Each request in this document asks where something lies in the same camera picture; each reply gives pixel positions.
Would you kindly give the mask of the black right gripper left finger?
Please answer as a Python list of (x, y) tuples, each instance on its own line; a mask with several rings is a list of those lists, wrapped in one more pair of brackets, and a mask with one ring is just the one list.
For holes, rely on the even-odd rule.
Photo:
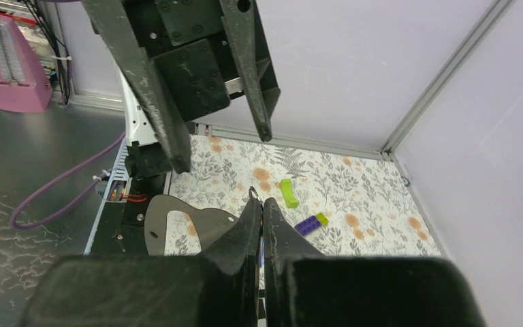
[(44, 275), (21, 326), (256, 326), (262, 206), (188, 256), (75, 255)]

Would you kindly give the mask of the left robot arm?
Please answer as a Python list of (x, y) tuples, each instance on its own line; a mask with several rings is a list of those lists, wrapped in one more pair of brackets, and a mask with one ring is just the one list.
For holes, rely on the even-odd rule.
[(281, 94), (254, 1), (84, 1), (119, 70), (125, 167), (153, 182), (191, 169), (189, 124), (244, 97), (272, 139)]

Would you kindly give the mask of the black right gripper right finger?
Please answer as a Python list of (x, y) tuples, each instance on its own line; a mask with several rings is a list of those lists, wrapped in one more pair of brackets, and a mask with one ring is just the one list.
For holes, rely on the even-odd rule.
[(449, 260), (326, 256), (264, 204), (269, 326), (483, 326), (469, 284)]

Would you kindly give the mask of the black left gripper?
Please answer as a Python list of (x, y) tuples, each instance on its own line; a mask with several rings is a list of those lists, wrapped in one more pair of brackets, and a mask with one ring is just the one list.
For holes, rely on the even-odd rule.
[(191, 170), (185, 122), (245, 96), (263, 142), (281, 95), (255, 1), (83, 1), (177, 173)]

